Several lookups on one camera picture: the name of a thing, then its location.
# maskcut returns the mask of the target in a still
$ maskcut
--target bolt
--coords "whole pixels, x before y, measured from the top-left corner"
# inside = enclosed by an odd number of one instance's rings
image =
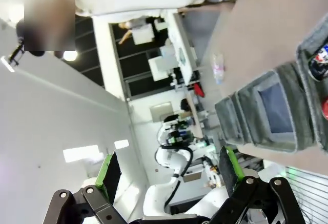
[[[93,189],[91,187],[87,188],[87,193],[93,193]]]
[[[254,180],[252,178],[249,178],[249,179],[246,180],[246,183],[251,185],[251,184],[254,183]]]
[[[281,185],[281,180],[280,180],[280,179],[275,180],[275,185],[276,185],[276,186]]]

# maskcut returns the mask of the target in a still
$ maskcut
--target plastic bottle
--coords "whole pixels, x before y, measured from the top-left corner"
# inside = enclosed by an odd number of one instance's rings
[[[212,59],[213,75],[217,84],[222,84],[224,79],[224,61],[223,56],[213,55]]]

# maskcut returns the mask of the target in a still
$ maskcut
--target soda can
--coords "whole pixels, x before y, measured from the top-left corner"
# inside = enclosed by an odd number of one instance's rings
[[[328,77],[328,45],[322,47],[318,54],[312,57],[308,63],[308,73],[317,82]]]

